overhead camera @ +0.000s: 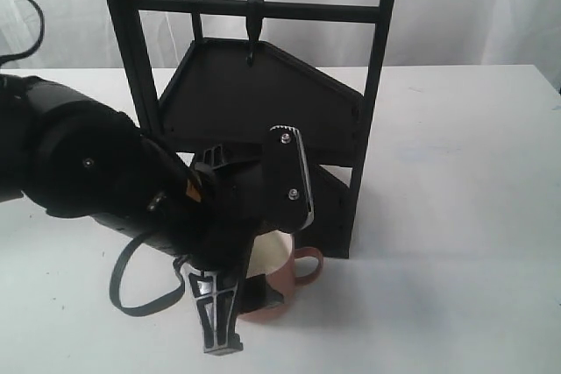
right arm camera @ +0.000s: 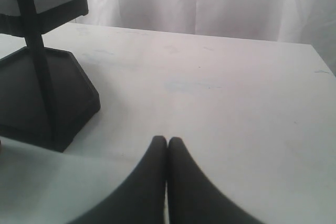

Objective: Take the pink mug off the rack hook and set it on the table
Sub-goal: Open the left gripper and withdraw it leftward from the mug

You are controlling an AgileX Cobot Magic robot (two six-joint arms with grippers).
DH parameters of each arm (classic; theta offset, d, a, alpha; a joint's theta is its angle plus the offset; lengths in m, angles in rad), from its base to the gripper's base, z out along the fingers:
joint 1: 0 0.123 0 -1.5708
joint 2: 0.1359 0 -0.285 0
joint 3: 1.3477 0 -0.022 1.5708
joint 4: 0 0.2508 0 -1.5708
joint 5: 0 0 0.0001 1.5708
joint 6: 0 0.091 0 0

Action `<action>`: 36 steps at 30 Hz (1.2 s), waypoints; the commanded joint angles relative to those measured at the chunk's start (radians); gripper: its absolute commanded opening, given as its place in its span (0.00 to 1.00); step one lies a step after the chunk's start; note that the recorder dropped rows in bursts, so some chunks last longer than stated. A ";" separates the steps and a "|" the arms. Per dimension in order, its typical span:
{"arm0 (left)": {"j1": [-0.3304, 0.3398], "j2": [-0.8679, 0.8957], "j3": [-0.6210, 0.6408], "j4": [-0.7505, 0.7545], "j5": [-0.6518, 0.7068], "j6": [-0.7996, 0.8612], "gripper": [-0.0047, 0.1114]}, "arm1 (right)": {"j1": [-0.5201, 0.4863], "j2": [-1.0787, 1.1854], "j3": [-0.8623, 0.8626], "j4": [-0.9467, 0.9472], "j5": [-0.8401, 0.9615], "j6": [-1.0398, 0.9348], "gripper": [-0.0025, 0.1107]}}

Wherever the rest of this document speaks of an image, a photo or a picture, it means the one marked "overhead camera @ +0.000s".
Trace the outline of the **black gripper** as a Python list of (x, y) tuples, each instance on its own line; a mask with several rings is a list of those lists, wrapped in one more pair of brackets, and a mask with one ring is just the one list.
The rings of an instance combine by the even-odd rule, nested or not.
[(182, 271), (202, 326), (203, 352), (229, 355), (244, 349), (236, 332), (238, 310), (249, 314), (284, 303), (284, 295), (260, 274), (245, 280), (239, 306), (239, 265), (257, 236), (307, 228), (314, 221), (314, 200), (302, 134), (294, 126), (271, 127), (254, 154), (227, 159), (217, 146), (210, 156), (212, 163), (190, 167), (186, 196), (202, 206), (203, 221), (192, 231), (190, 265)]

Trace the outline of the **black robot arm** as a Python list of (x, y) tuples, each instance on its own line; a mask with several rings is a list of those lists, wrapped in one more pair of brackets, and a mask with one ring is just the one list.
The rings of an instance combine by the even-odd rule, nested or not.
[[(36, 76), (1, 78), (1, 198), (27, 197), (48, 215), (88, 216), (129, 237), (110, 277), (114, 307), (132, 317), (158, 313), (191, 292), (203, 348), (243, 348), (237, 318), (280, 306), (285, 293), (248, 272), (256, 237), (309, 226), (314, 205), (302, 135), (272, 127), (259, 152), (186, 165), (116, 111)], [(124, 270), (146, 244), (173, 258), (179, 285), (137, 307), (121, 301)]]

